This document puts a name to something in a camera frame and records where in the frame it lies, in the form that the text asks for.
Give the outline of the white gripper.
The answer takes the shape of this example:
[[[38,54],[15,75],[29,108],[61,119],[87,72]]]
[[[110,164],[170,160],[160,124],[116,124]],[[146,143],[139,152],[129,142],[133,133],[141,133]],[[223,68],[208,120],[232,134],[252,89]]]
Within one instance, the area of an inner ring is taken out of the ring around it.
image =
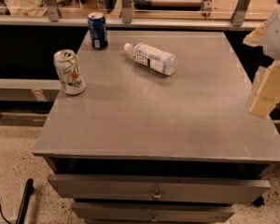
[[[263,46],[265,55],[280,60],[280,5],[267,22],[245,36],[243,43],[249,47]],[[279,103],[280,61],[274,61],[267,68],[260,66],[256,72],[247,102],[247,113],[267,118]]]

